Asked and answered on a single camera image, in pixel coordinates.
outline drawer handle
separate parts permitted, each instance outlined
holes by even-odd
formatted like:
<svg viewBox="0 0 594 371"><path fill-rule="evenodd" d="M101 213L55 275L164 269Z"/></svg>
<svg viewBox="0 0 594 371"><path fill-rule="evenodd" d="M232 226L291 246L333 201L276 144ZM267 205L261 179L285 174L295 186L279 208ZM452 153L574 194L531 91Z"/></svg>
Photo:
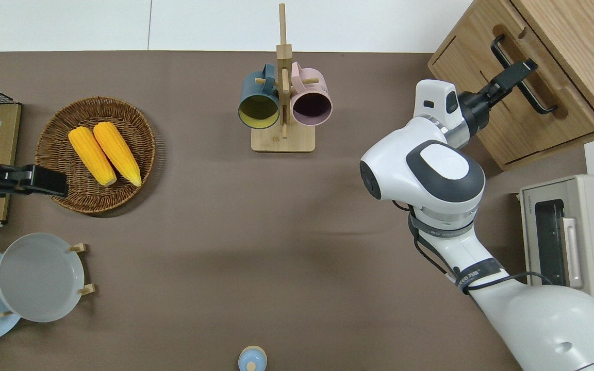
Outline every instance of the drawer handle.
<svg viewBox="0 0 594 371"><path fill-rule="evenodd" d="M506 69L510 66L510 61L508 60L508 58L505 56L505 54L501 51L501 49L499 48L499 42L504 38L504 35L501 34L499 36L497 36L497 38L495 38L495 40L492 42L492 47L490 48L492 50L492 53L494 54L495 57L497 57L499 63L501 63L501 66ZM517 87L519 88L519 91L521 91L521 94L524 94L524 97L526 98L526 100L529 101L529 104L531 104L531 107L533 107L533 110L535 110L535 112L540 113L540 115L546 115L547 113L551 113L554 112L554 110L556 110L556 108L558 108L558 106L552 106L551 108L545 108L542 103L540 103L540 101L538 101L537 98L535 98L535 95L533 95L533 92L531 92L531 90L526 86L525 82L521 81L517 84Z"/></svg>

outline round basket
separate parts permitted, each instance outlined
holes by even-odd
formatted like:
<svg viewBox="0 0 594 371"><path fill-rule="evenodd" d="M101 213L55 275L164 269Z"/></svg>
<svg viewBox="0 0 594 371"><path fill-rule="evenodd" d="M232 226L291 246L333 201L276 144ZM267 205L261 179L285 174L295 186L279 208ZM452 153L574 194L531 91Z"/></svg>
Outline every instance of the round basket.
<svg viewBox="0 0 594 371"><path fill-rule="evenodd" d="M76 154L68 133L78 126L90 130L99 122L111 122L120 132L141 171L143 186L155 162L155 136L146 118L131 104L116 98L94 96L69 104L57 112L40 134L36 164L68 176L68 197L52 197L57 204L84 214L102 213L121 206L141 187L116 172L108 187L97 183Z"/></svg>

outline corn cob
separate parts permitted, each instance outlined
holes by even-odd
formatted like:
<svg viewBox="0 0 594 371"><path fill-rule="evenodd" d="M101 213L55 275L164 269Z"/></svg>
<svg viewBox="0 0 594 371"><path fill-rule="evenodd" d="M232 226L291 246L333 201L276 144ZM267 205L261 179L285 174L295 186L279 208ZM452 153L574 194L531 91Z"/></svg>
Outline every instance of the corn cob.
<svg viewBox="0 0 594 371"><path fill-rule="evenodd" d="M116 170L135 186L141 186L139 165L116 127L111 122L101 122L95 125L93 134Z"/></svg>
<svg viewBox="0 0 594 371"><path fill-rule="evenodd" d="M68 133L68 139L97 183L107 187L116 181L116 175L113 173L109 161L87 127L79 126L72 129Z"/></svg>

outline wooden cabinet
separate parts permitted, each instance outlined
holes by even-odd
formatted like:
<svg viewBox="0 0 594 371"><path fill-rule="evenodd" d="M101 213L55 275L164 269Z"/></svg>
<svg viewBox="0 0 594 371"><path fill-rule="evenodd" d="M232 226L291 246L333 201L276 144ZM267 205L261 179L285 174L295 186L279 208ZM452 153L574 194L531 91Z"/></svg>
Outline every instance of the wooden cabinet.
<svg viewBox="0 0 594 371"><path fill-rule="evenodd" d="M457 91L476 92L503 68L490 46L514 63L533 59L526 85L540 115L518 89L492 108L478 137L506 170L594 140L594 0L475 0L428 66Z"/></svg>

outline mug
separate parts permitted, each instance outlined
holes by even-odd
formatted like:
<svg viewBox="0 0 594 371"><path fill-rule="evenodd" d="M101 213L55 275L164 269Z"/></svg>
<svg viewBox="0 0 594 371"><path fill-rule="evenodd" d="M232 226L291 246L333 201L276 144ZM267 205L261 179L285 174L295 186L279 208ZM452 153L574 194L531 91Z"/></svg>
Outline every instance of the mug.
<svg viewBox="0 0 594 371"><path fill-rule="evenodd" d="M302 80L317 78L318 82L304 84ZM329 97L325 78L320 71L302 68L299 63L292 64L290 77L294 94L290 99L292 117L304 125L320 125L332 115L332 99Z"/></svg>
<svg viewBox="0 0 594 371"><path fill-rule="evenodd" d="M262 71L249 73L242 83L238 106L240 120L252 129L266 129L278 121L278 90L274 86L274 65L267 63ZM255 82L264 78L263 84Z"/></svg>

